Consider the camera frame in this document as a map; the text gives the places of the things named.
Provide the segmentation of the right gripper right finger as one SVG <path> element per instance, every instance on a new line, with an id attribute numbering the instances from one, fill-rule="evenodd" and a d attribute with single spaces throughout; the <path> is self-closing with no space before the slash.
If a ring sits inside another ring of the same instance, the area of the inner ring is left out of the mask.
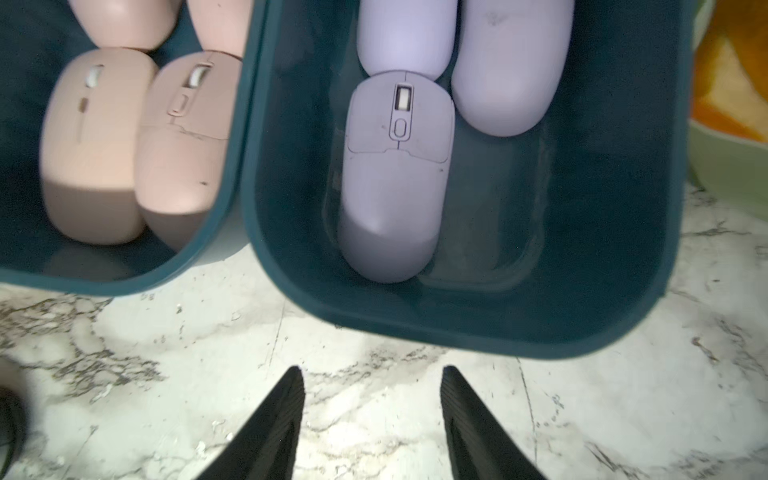
<path id="1" fill-rule="evenodd" d="M 544 480 L 454 366 L 443 369 L 440 400 L 455 479 Z"/>

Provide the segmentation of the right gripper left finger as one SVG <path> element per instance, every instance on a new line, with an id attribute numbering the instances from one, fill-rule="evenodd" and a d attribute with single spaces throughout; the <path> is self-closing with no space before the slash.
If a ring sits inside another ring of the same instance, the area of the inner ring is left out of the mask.
<path id="1" fill-rule="evenodd" d="M 305 398 L 301 369 L 291 366 L 198 479 L 292 478 Z"/>

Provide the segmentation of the teal storage box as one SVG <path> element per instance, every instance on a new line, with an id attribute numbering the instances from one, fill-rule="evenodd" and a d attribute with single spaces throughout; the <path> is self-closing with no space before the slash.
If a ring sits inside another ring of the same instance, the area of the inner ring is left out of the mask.
<path id="1" fill-rule="evenodd" d="M 122 296 L 217 262 L 248 242 L 236 202 L 253 107 L 267 2 L 253 7 L 222 184 L 196 235 L 175 253 L 150 232 L 131 243 L 71 240 L 48 220 L 39 144 L 48 99 L 64 67 L 94 49 L 65 1 L 1 4 L 1 280 L 43 290 Z"/>
<path id="2" fill-rule="evenodd" d="M 687 174 L 692 1 L 580 1 L 543 121 L 516 138 L 456 126 L 437 253 L 363 279 L 336 243 L 343 129 L 363 80 L 354 1 L 269 1 L 241 204 L 273 283 L 333 324 L 484 353 L 561 359 L 631 331 L 673 269 Z"/>

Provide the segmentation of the purple mouse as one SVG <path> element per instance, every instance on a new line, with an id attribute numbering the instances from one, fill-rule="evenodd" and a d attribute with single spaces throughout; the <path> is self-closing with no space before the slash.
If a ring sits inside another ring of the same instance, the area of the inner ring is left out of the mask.
<path id="1" fill-rule="evenodd" d="M 469 125 L 512 137 L 542 120 L 564 70 L 574 11 L 573 0 L 461 3 L 451 89 Z"/>
<path id="2" fill-rule="evenodd" d="M 447 69 L 454 49 L 457 0 L 362 0 L 357 53 L 374 76 L 408 71 L 430 80 Z"/>
<path id="3" fill-rule="evenodd" d="M 378 283 L 431 261 L 441 229 L 455 106 L 438 84 L 391 71 L 354 90 L 346 118 L 337 238 L 344 259 Z"/>

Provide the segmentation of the purple mouse front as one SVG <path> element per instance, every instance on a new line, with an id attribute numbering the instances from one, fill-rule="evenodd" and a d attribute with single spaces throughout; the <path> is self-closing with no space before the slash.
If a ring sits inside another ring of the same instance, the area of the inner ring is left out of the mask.
<path id="1" fill-rule="evenodd" d="M 542 120 L 564 70 L 574 11 L 573 0 L 461 3 L 451 89 L 469 125 L 512 137 Z"/>

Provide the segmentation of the pink mouse with scroll wheel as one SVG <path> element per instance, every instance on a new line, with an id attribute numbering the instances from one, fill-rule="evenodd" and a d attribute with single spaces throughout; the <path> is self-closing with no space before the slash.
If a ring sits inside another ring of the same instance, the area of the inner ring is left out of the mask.
<path id="1" fill-rule="evenodd" d="M 203 50 L 243 57 L 253 0 L 187 0 L 186 4 Z"/>

